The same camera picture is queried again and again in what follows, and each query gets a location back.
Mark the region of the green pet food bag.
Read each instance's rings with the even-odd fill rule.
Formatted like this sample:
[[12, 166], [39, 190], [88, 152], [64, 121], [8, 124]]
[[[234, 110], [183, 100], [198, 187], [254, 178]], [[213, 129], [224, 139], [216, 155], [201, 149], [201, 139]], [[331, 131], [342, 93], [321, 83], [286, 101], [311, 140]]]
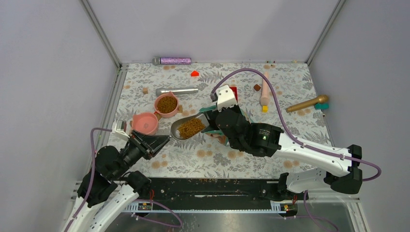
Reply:
[[238, 143], [238, 136], [246, 137], [250, 129], [252, 119], [248, 117], [238, 105], [230, 108], [222, 108], [221, 111], [216, 106], [200, 109], [200, 113], [205, 116], [209, 125], [203, 133], [216, 137], [219, 143], [225, 146], [232, 146]]

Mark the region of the silver metal scoop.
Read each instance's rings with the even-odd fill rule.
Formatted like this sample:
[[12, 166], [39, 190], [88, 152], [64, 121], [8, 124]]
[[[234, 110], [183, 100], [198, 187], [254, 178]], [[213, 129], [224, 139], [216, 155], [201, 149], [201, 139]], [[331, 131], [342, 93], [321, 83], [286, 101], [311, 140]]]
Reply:
[[209, 126], [206, 116], [202, 113], [185, 117], [171, 125], [171, 136], [178, 141], [190, 139]]

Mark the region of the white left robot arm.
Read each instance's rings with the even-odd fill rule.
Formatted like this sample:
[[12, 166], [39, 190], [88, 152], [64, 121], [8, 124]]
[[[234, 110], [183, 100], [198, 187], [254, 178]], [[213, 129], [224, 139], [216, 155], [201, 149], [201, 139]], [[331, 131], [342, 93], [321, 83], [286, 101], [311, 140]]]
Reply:
[[119, 193], [109, 200], [119, 180], [140, 159], [155, 157], [170, 141], [169, 135], [145, 135], [132, 130], [112, 133], [126, 141], [124, 148], [104, 146], [92, 150], [90, 171], [77, 190], [74, 207], [67, 220], [65, 232], [103, 232], [119, 213], [133, 200], [149, 195], [151, 180], [140, 171], [129, 173]]

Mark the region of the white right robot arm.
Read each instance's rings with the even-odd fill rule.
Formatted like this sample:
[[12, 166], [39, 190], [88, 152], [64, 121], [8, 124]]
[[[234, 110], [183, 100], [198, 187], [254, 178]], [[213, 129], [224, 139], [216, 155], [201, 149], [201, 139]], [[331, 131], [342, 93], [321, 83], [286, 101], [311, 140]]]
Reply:
[[305, 190], [323, 188], [344, 194], [357, 194], [363, 183], [359, 168], [362, 148], [298, 144], [283, 129], [266, 123], [251, 123], [237, 106], [212, 112], [213, 125], [227, 137], [229, 146], [256, 157], [283, 157], [315, 166], [298, 174], [281, 174], [278, 195], [289, 199]]

